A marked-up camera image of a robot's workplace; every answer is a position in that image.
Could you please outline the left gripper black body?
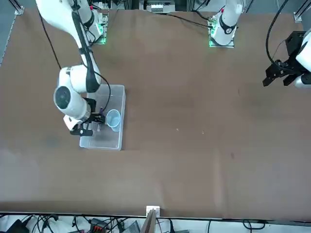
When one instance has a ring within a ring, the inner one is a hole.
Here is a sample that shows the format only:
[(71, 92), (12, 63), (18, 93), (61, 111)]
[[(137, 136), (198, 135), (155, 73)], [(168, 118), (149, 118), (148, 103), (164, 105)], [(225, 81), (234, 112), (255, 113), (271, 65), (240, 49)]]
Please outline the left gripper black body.
[(302, 41), (306, 31), (293, 31), (285, 40), (288, 59), (286, 68), (290, 69), (293, 74), (301, 75), (306, 69), (296, 60), (296, 56), (302, 46)]

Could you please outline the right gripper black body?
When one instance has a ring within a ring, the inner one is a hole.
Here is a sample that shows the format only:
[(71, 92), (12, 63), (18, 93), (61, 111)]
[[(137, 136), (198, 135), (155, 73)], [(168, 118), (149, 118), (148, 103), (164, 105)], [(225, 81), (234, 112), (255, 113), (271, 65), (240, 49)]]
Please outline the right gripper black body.
[(98, 116), (98, 113), (95, 112), (97, 102), (91, 98), (85, 98), (85, 101), (88, 104), (85, 123), (90, 123)]

